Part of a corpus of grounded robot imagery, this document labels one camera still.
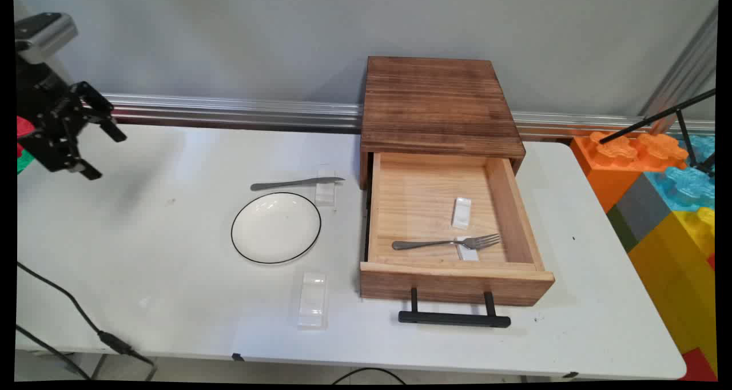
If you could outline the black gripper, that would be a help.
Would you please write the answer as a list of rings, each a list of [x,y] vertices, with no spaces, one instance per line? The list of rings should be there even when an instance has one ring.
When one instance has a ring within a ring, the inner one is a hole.
[[[17,116],[33,126],[30,132],[21,134],[18,142],[52,173],[65,169],[80,173],[89,181],[102,177],[73,144],[79,132],[70,129],[81,117],[71,116],[66,121],[63,115],[65,110],[81,107],[80,100],[89,107],[81,110],[84,119],[99,125],[113,141],[126,141],[107,98],[88,82],[66,83],[45,63],[30,64],[23,58],[16,59],[16,98]]]

